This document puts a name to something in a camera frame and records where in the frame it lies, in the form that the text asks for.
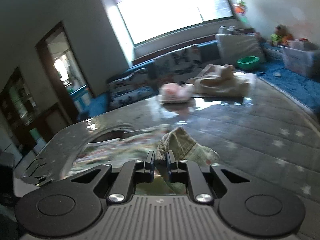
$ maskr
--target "patterned cushion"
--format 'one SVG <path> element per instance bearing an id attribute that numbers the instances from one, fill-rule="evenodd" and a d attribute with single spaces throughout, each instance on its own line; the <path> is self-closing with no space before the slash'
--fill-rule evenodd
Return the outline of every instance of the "patterned cushion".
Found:
<path id="1" fill-rule="evenodd" d="M 185 47 L 155 60 L 158 75 L 157 85 L 166 83 L 184 83 L 202 70 L 200 50 L 196 45 Z"/>
<path id="2" fill-rule="evenodd" d="M 148 70 L 146 68 L 138 69 L 124 78 L 109 83 L 111 98 L 119 97 L 148 85 Z"/>
<path id="3" fill-rule="evenodd" d="M 110 109 L 114 110 L 121 106 L 126 106 L 129 104 L 132 104 L 134 102 L 137 102 L 139 100 L 142 100 L 146 97 L 149 97 L 151 95 L 154 95 L 155 92 L 153 89 L 149 86 L 147 87 L 140 87 L 136 90 L 130 91 L 128 93 L 119 95 L 117 97 L 112 98 L 112 102 L 110 103 Z"/>

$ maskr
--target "silver screw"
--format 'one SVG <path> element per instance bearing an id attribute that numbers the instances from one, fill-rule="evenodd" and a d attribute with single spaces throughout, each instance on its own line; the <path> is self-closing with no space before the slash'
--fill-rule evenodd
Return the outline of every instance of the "silver screw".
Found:
<path id="1" fill-rule="evenodd" d="M 196 200 L 199 202 L 210 202 L 212 200 L 212 197 L 209 194 L 199 194 L 196 196 Z"/>
<path id="2" fill-rule="evenodd" d="M 115 194 L 111 194 L 108 199 L 112 202 L 120 202 L 124 200 L 124 195 L 119 194 L 119 193 L 115 193 Z"/>

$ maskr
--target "window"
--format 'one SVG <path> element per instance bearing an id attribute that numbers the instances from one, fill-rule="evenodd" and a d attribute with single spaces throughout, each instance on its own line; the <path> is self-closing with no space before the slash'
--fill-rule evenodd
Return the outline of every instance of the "window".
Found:
<path id="1" fill-rule="evenodd" d="M 167 32 L 231 17 L 228 0 L 115 0 L 135 44 Z"/>

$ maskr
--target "wooden door frame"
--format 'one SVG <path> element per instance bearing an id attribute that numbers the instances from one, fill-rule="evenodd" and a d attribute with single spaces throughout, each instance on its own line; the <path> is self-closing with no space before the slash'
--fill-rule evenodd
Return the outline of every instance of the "wooden door frame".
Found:
<path id="1" fill-rule="evenodd" d="M 57 96 L 58 96 L 58 99 L 60 101 L 60 103 L 62 104 L 64 110 L 66 111 L 67 115 L 69 116 L 69 118 L 71 119 L 71 121 L 73 123 L 76 123 L 77 122 L 77 117 L 78 117 L 78 114 L 79 114 L 79 111 L 78 109 L 76 108 L 74 102 L 72 101 L 71 97 L 69 96 L 66 88 L 64 87 L 63 83 L 61 82 L 61 79 L 58 75 L 58 72 L 55 71 L 55 68 L 53 67 L 53 64 L 54 64 L 54 61 L 52 60 L 52 57 L 51 57 L 51 54 L 50 54 L 50 51 L 48 49 L 48 46 L 47 46 L 47 43 L 46 43 L 46 40 L 51 36 L 53 35 L 54 33 L 61 33 L 61 31 L 64 32 L 66 38 L 67 38 L 67 41 L 68 41 L 68 44 L 70 46 L 70 49 L 73 53 L 73 56 L 76 60 L 76 63 L 79 67 L 79 70 L 85 80 L 85 82 L 87 83 L 88 87 L 89 87 L 89 90 L 90 92 L 92 93 L 92 90 L 90 88 L 90 85 L 88 84 L 88 81 L 84 75 L 84 73 L 82 72 L 81 70 L 81 67 L 78 63 L 78 60 L 76 58 L 76 55 L 72 49 L 72 45 L 70 43 L 70 40 L 68 38 L 68 34 L 64 28 L 64 25 L 62 22 L 59 22 L 57 25 L 55 25 L 55 27 L 53 27 L 37 44 L 36 44 L 36 50 L 38 52 L 38 56 L 42 62 L 42 66 L 51 82 L 51 85 L 53 87 L 53 89 L 55 90 Z"/>

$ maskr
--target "door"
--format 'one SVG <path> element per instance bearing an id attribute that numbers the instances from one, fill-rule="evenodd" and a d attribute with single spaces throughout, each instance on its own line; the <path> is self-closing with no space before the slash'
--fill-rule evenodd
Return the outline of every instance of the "door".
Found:
<path id="1" fill-rule="evenodd" d="M 92 94 L 62 22 L 38 42 L 36 49 L 60 103 L 76 123 L 79 112 L 90 103 Z"/>

